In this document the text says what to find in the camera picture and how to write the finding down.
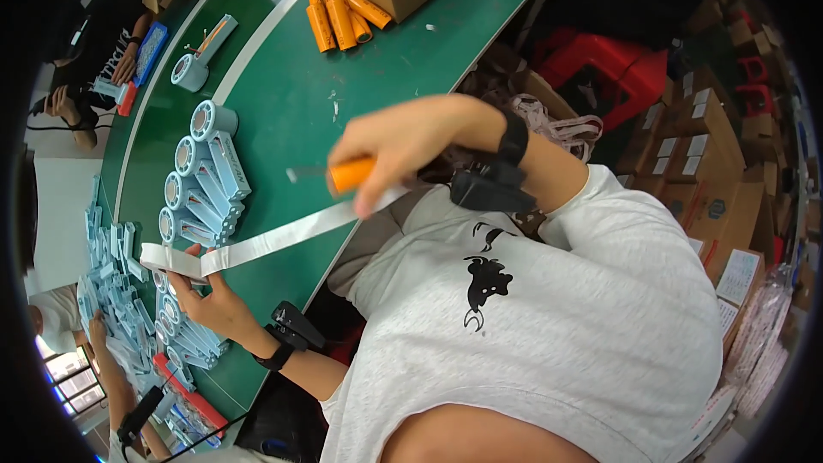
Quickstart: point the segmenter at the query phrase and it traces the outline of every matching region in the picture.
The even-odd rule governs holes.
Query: window
[[[83,347],[78,347],[77,352],[57,355],[39,336],[35,343],[43,356],[46,379],[52,383],[54,396],[66,415],[74,417],[105,398]]]

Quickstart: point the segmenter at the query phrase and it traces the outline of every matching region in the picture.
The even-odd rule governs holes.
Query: blue plastic tray
[[[166,28],[165,25],[160,24],[159,22],[155,22],[154,24],[149,27],[149,32],[146,33],[146,36],[143,37],[143,43],[140,44],[140,48],[138,48],[138,61],[140,60],[140,55],[143,53],[143,48],[149,40],[151,40],[152,35],[155,34],[155,31],[161,31],[162,35],[160,35],[159,43],[154,46],[154,49],[149,56],[148,64],[145,68],[142,69],[142,72],[135,73],[132,81],[136,87],[140,87],[149,77],[151,74],[151,69],[154,67],[155,62],[157,61],[157,57],[160,54],[160,50],[165,45],[166,39],[169,37],[169,30]]]

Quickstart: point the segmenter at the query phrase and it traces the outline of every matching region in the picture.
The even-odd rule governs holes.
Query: tape strip
[[[387,191],[375,210],[382,210],[392,202],[406,195],[406,188]],[[341,202],[322,211],[317,211],[302,219],[289,222],[279,228],[263,232],[255,237],[221,247],[202,257],[191,256],[171,247],[156,243],[143,243],[140,264],[150,271],[172,271],[186,275],[202,283],[204,278],[215,272],[251,262],[259,257],[297,245],[324,232],[332,231],[357,220],[351,201]]]

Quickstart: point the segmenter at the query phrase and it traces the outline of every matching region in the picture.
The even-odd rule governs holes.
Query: hand
[[[114,73],[111,75],[111,82],[117,84],[128,83],[129,79],[132,78],[134,75],[134,70],[138,67],[138,48],[140,46],[135,43],[129,43],[129,46],[126,47],[126,52],[123,53],[123,57],[120,58],[120,61],[117,62],[117,66],[114,67]]]
[[[449,144],[494,150],[504,131],[503,115],[477,98],[458,94],[417,98],[349,120],[328,155],[328,166],[376,158],[374,170],[355,197],[356,213],[367,218],[389,187],[425,167]]]
[[[186,253],[197,256],[200,254],[200,244],[195,243],[186,249]],[[220,273],[208,276],[211,293],[205,297],[200,297],[192,289],[192,282],[188,277],[175,272],[169,272],[168,275],[169,283],[177,293],[180,311],[188,314],[196,323],[241,345],[249,343],[249,338],[261,329],[249,307],[231,291]]]
[[[63,117],[70,126],[76,126],[80,123],[80,113],[74,101],[68,97],[67,91],[67,85],[55,89],[50,105],[48,99],[46,100],[44,112],[50,117]]]
[[[103,312],[99,309],[94,318],[89,320],[89,343],[95,352],[105,349],[105,337],[108,335],[108,327],[103,322]]]

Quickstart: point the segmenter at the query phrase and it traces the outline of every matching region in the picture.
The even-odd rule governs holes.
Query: watch strap
[[[265,329],[268,332],[268,334],[274,336],[274,325],[267,324]],[[272,372],[280,372],[280,369],[283,368],[283,365],[285,365],[285,362],[289,360],[289,357],[291,357],[291,353],[293,352],[294,347],[292,347],[291,345],[280,344],[280,347],[278,347],[277,350],[274,351],[274,354],[269,359],[259,358],[255,355],[252,356],[254,356],[254,361],[258,362],[263,367],[271,370]]]
[[[503,110],[506,118],[506,131],[500,138],[500,145],[497,149],[497,156],[501,160],[517,167],[526,154],[526,147],[529,145],[529,128],[526,122],[517,116],[513,111]]]

